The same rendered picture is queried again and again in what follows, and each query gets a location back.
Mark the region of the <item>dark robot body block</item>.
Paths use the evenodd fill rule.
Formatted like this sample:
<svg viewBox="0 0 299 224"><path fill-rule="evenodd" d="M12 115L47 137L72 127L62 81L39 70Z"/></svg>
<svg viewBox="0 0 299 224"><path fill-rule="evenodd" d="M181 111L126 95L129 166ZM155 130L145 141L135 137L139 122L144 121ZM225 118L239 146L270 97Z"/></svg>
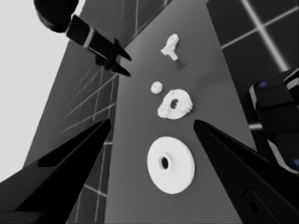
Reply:
<svg viewBox="0 0 299 224"><path fill-rule="evenodd" d="M256 81L249 97L277 163L299 176L299 68Z"/></svg>

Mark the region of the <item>large thick white disc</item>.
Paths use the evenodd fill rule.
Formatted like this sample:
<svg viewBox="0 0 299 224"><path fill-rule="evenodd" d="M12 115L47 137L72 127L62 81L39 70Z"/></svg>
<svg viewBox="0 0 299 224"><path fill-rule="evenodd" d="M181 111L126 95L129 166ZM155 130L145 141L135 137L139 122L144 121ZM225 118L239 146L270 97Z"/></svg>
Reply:
<svg viewBox="0 0 299 224"><path fill-rule="evenodd" d="M181 193L192 183L195 174L191 151L170 136L162 136L151 144L147 168L154 185L167 194Z"/></svg>

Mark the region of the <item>white round pin carrier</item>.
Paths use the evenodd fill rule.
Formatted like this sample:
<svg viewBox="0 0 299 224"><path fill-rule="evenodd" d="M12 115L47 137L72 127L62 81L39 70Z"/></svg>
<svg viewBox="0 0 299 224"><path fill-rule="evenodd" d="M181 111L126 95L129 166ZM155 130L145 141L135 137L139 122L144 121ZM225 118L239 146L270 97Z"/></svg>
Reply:
<svg viewBox="0 0 299 224"><path fill-rule="evenodd" d="M182 111L182 103L186 97L190 97L190 95L182 89L171 90L164 97L162 104L170 107L167 119L181 119L188 114Z"/></svg>

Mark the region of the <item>small white T-shaped piece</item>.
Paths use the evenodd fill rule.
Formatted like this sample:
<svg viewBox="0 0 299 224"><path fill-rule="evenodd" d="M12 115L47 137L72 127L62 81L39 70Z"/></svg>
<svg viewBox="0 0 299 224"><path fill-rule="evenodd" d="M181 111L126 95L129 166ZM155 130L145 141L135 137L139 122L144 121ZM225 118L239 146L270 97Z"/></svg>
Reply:
<svg viewBox="0 0 299 224"><path fill-rule="evenodd" d="M178 59L178 56L175 53L175 48L176 47L174 45L167 45L161 50L161 53L164 56L169 56L173 61L176 61Z"/></svg>

